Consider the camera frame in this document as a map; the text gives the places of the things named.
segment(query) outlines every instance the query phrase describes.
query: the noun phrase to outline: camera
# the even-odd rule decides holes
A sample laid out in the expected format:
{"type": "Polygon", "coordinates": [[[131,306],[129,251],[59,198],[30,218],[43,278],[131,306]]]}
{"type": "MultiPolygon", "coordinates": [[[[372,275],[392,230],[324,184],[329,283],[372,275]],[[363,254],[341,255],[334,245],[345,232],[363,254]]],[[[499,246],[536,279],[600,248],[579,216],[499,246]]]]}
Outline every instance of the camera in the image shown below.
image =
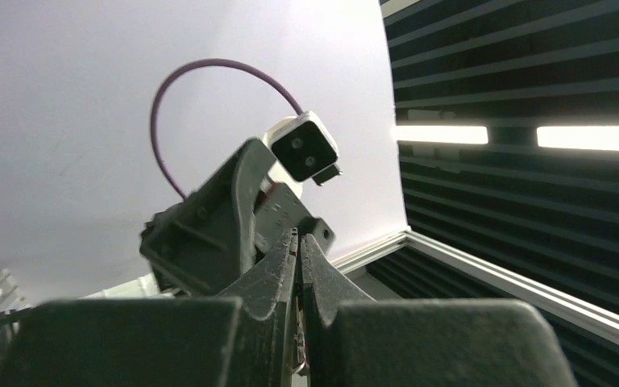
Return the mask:
{"type": "Polygon", "coordinates": [[[338,147],[319,117],[306,111],[286,123],[272,138],[272,153],[295,181],[313,178],[322,185],[341,174],[335,164],[338,147]]]}

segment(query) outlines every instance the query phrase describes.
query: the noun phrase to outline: fluorescent light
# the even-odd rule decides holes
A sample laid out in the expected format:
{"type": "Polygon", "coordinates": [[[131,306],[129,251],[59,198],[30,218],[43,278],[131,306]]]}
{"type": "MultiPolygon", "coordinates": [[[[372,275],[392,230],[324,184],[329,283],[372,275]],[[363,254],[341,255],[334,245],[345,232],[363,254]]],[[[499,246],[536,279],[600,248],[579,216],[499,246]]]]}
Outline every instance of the fluorescent light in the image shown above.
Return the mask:
{"type": "Polygon", "coordinates": [[[397,141],[423,143],[487,144],[486,127],[401,126],[393,134],[397,141]]]}
{"type": "Polygon", "coordinates": [[[538,144],[548,148],[619,151],[619,127],[539,127],[538,144]]]}

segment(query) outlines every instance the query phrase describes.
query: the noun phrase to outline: white wall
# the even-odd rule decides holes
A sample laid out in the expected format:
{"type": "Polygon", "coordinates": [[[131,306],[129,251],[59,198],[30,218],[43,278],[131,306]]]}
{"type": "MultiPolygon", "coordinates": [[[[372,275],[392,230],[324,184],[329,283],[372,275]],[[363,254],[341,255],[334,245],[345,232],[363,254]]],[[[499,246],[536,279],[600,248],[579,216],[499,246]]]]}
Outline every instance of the white wall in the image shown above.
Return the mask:
{"type": "MultiPolygon", "coordinates": [[[[0,268],[33,302],[147,273],[143,222],[178,200],[150,151],[153,93],[190,60],[245,61],[333,133],[345,174],[304,202],[339,256],[405,225],[388,52],[376,0],[0,1],[0,268]]],[[[160,116],[165,161],[198,187],[291,113],[260,81],[190,75],[160,116]]]]}

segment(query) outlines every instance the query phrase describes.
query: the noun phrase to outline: wire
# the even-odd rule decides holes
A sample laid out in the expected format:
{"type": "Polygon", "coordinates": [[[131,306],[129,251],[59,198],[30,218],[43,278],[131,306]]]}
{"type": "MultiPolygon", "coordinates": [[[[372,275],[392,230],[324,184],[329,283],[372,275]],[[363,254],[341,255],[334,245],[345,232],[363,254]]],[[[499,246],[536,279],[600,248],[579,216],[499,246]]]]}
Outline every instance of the wire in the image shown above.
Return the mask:
{"type": "Polygon", "coordinates": [[[156,96],[153,98],[153,106],[151,108],[151,146],[153,148],[153,155],[156,157],[156,162],[158,164],[158,167],[160,168],[160,171],[164,175],[164,178],[167,179],[167,182],[184,200],[186,200],[186,194],[181,188],[179,188],[179,185],[174,181],[174,177],[172,177],[172,174],[169,173],[167,167],[165,167],[164,165],[162,157],[160,156],[160,149],[158,148],[157,139],[158,110],[160,109],[160,104],[162,103],[162,98],[164,97],[167,88],[172,83],[174,83],[174,81],[176,81],[178,77],[181,77],[182,75],[186,74],[191,70],[202,69],[205,67],[227,67],[229,69],[244,71],[245,73],[258,77],[262,81],[267,82],[267,84],[273,87],[276,91],[278,91],[279,94],[281,94],[286,99],[286,101],[288,101],[288,103],[293,108],[293,110],[295,110],[295,113],[297,115],[300,115],[302,113],[302,108],[300,108],[300,105],[297,103],[295,98],[293,98],[293,96],[288,92],[288,90],[284,88],[284,86],[282,86],[274,78],[250,66],[249,64],[244,64],[235,60],[211,58],[196,60],[194,62],[184,64],[180,68],[174,70],[174,72],[169,74],[169,77],[167,77],[167,79],[162,82],[162,85],[160,85],[160,88],[156,92],[156,96]]]}

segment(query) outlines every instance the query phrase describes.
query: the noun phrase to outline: cable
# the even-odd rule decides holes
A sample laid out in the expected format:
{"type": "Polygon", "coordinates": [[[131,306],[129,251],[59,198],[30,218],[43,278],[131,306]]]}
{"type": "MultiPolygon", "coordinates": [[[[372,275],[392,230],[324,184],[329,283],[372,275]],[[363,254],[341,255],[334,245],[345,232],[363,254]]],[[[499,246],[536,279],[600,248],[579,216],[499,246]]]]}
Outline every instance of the cable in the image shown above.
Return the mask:
{"type": "Polygon", "coordinates": [[[295,98],[293,98],[293,96],[288,92],[288,90],[284,88],[284,86],[282,86],[274,78],[250,66],[249,64],[244,64],[241,62],[237,62],[235,60],[211,58],[211,59],[196,60],[194,62],[184,64],[180,68],[174,70],[174,72],[169,74],[169,77],[167,77],[167,79],[165,79],[162,82],[162,85],[160,85],[160,88],[156,92],[156,96],[153,99],[153,106],[151,108],[151,146],[153,148],[153,155],[156,157],[156,162],[158,164],[158,167],[160,168],[160,171],[162,171],[164,178],[167,179],[167,182],[172,186],[172,188],[174,188],[174,190],[184,200],[186,200],[186,194],[184,193],[183,190],[181,190],[181,188],[179,188],[179,185],[174,181],[174,177],[172,177],[172,175],[169,173],[169,171],[167,170],[167,167],[165,167],[164,165],[164,161],[162,160],[162,157],[160,156],[160,150],[158,148],[158,139],[157,139],[158,110],[160,109],[160,104],[162,103],[162,98],[164,97],[164,94],[167,91],[167,88],[172,83],[174,83],[174,81],[176,81],[178,77],[181,77],[182,75],[186,74],[187,72],[191,70],[202,69],[204,67],[213,67],[213,66],[236,69],[236,70],[244,71],[245,73],[251,74],[255,77],[258,77],[262,81],[267,82],[268,85],[273,87],[276,91],[279,92],[279,94],[281,94],[284,98],[286,98],[286,101],[289,102],[290,106],[295,110],[295,113],[297,115],[300,115],[302,113],[302,108],[300,108],[300,105],[297,103],[295,98]]]}

